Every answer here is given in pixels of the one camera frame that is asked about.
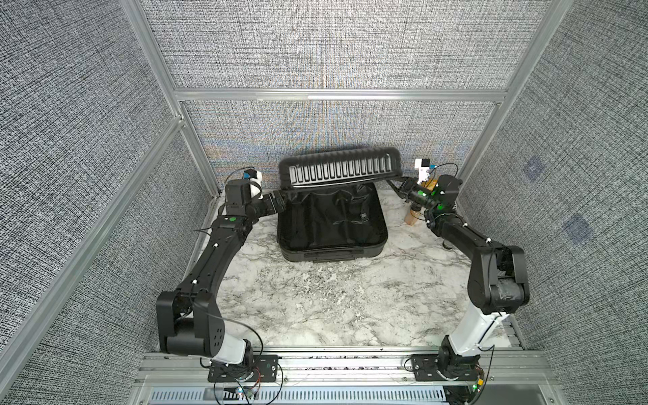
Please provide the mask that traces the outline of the black ribbed hard-shell suitcase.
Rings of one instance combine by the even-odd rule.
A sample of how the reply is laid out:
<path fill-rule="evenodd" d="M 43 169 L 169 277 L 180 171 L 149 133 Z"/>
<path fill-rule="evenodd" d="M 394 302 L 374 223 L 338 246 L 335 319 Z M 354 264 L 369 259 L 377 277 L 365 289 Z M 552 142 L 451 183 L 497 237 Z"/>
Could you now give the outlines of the black ribbed hard-shell suitcase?
<path fill-rule="evenodd" d="M 285 158 L 278 165 L 286 209 L 278 216 L 283 257 L 298 262 L 374 258 L 388 240 L 376 183 L 403 174 L 396 148 L 356 148 Z"/>

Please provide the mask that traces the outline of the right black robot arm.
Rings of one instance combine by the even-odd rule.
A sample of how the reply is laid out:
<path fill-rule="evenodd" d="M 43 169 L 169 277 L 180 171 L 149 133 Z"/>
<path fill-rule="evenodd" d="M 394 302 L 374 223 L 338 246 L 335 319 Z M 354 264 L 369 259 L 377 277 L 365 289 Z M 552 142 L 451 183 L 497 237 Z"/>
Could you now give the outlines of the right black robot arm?
<path fill-rule="evenodd" d="M 387 183 L 402 199 L 424 210 L 425 224 L 471 262 L 467 279 L 470 304 L 452 333 L 444 337 L 440 353 L 448 357 L 479 356 L 495 327 L 530 300 L 528 270 L 523 249 L 507 246 L 474 229 L 457 213 L 455 202 L 462 180 L 441 175 L 432 189 L 411 177 L 397 186 Z"/>

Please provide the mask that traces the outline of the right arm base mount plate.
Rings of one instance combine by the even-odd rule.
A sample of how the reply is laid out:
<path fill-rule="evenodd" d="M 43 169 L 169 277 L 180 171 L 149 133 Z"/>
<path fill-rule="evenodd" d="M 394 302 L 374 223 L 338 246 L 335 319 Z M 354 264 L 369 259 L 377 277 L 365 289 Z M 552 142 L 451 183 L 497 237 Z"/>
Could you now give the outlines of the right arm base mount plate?
<path fill-rule="evenodd" d="M 479 355 L 415 354 L 408 360 L 416 381 L 477 381 L 485 376 Z"/>

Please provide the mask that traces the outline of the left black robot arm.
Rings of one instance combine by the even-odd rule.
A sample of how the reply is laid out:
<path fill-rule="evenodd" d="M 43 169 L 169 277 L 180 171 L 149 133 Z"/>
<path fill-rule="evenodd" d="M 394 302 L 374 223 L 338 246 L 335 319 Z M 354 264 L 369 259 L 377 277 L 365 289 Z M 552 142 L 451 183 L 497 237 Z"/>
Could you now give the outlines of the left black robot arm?
<path fill-rule="evenodd" d="M 252 365 L 252 344 L 227 331 L 229 321 L 220 313 L 217 295 L 254 224 L 262 217 L 285 211 L 282 192 L 255 194 L 254 188 L 260 187 L 251 180 L 226 184 L 224 208 L 211 224 L 201 256 L 174 290 L 158 296 L 155 309 L 161 352 L 200 356 L 221 365 Z"/>

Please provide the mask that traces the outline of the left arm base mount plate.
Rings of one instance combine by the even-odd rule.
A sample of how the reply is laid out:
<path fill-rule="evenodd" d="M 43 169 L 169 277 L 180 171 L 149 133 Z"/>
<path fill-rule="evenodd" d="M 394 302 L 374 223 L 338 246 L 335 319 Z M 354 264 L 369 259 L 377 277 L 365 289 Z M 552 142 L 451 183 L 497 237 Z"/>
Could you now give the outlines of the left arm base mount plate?
<path fill-rule="evenodd" d="M 214 362 L 209 367 L 208 382 L 275 382 L 277 381 L 279 357 L 263 354 L 251 366 Z"/>

